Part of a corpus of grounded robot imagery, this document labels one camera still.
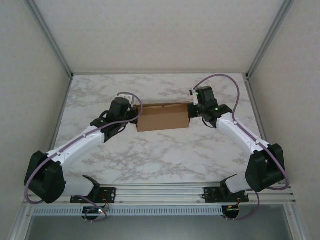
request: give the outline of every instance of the cardboard box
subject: cardboard box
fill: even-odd
[[[143,105],[143,113],[136,125],[138,132],[183,129],[189,127],[189,102],[159,103]],[[141,106],[134,105],[140,113]]]

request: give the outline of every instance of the marble surface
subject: marble surface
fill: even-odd
[[[75,76],[55,147],[83,131],[118,92],[132,92],[143,103],[192,101],[189,90],[210,74],[128,74]],[[240,87],[236,116],[259,135],[258,126],[241,74],[230,74]],[[234,107],[236,88],[224,77],[207,84],[219,104]],[[248,158],[227,136],[191,119],[183,129],[137,132],[126,130],[85,154],[66,175],[89,175],[101,184],[217,182],[245,172]]]

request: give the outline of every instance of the metal strip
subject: metal strip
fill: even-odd
[[[181,70],[170,70],[170,69],[145,69],[145,70],[119,70],[119,71],[114,71],[114,70],[105,70],[105,71],[75,71],[73,74],[75,76],[97,76],[97,75],[134,75],[134,74],[213,74],[215,73],[216,70],[214,69],[181,69]],[[231,71],[227,72],[228,74],[238,74],[238,71]]]
[[[66,109],[69,93],[70,93],[70,90],[71,90],[72,80],[73,80],[73,77],[69,81],[68,88],[67,88],[65,96],[64,96],[63,104],[62,104],[62,107],[61,107],[61,110],[60,110],[60,113],[59,113],[58,121],[57,121],[56,126],[54,128],[54,133],[53,133],[53,136],[52,136],[52,139],[51,139],[51,142],[50,142],[49,150],[53,150],[54,147],[55,147],[55,144],[56,144],[56,140],[57,140],[57,136],[58,136],[58,133],[59,133],[61,121],[62,121],[62,118],[64,116],[64,112],[65,112],[65,109]]]
[[[286,204],[283,206],[293,240],[308,240],[305,225],[302,222],[297,205]]]
[[[39,26],[42,34],[44,35],[46,41],[48,42],[50,48],[52,49],[54,55],[58,59],[59,63],[63,67],[64,71],[66,74],[69,76],[71,79],[73,74],[71,72],[71,69],[62,54],[57,42],[55,41],[53,35],[51,34],[48,25],[46,24],[44,18],[42,17],[39,8],[37,7],[37,4],[34,2],[34,0],[23,0],[27,8],[29,9],[30,13],[32,14],[35,22]]]
[[[220,183],[180,183],[180,184],[111,184],[101,185],[106,188],[117,188],[113,206],[210,206],[221,203],[206,203],[202,199],[204,187],[217,187]],[[244,205],[256,205],[257,196],[248,192],[249,202]],[[264,190],[259,193],[261,204],[295,204],[295,197],[291,188],[284,191]],[[38,201],[37,196],[31,200]],[[90,204],[71,204],[70,197],[60,197],[51,206],[90,206]]]
[[[256,99],[255,99],[255,96],[254,96],[254,92],[253,92],[252,87],[251,87],[251,83],[248,81],[248,78],[247,78],[247,76],[245,74],[243,74],[242,76],[243,76],[246,92],[248,93],[249,100],[250,100],[250,103],[251,103],[251,106],[252,106],[252,110],[253,110],[253,114],[254,114],[254,117],[255,117],[255,120],[256,120],[256,124],[258,125],[260,136],[261,136],[261,138],[263,140],[268,141],[267,135],[266,135],[266,131],[265,131],[264,125],[262,123],[261,116],[260,116],[260,113],[259,113],[259,109],[258,109],[258,106],[257,106],[257,102],[256,102]]]
[[[25,240],[31,223],[34,207],[22,206],[8,240]]]
[[[257,67],[259,66],[262,58],[265,56],[271,42],[273,41],[273,39],[275,38],[281,24],[283,23],[284,19],[286,18],[291,6],[293,5],[293,3],[295,2],[295,0],[284,0],[277,16],[275,17],[271,28],[269,29],[268,33],[266,34],[256,56],[254,57],[254,60],[248,70],[248,74],[247,77],[250,80],[253,73],[256,71]]]

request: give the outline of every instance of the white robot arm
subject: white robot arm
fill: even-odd
[[[219,190],[224,199],[245,190],[260,192],[285,178],[265,150],[269,150],[284,169],[283,150],[278,144],[270,145],[262,140],[235,118],[227,105],[218,105],[210,86],[191,90],[190,94],[194,100],[188,105],[189,118],[202,117],[204,123],[210,123],[212,128],[222,131],[234,140],[249,158],[246,172],[220,182]]]
[[[81,134],[47,153],[34,153],[24,180],[26,188],[48,204],[61,196],[91,194],[96,181],[88,176],[65,177],[64,171],[89,150],[121,133],[128,123],[136,124],[141,112],[138,114],[132,103],[131,95],[120,94],[112,101],[110,109],[91,122]]]

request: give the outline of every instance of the white wall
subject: white wall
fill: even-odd
[[[35,1],[76,74],[154,74],[244,73],[284,0]]]
[[[5,239],[23,200],[30,157],[49,147],[68,79],[23,1],[0,4],[0,239]]]
[[[251,79],[267,138],[284,149],[313,239],[320,239],[319,13],[319,0],[296,0]]]

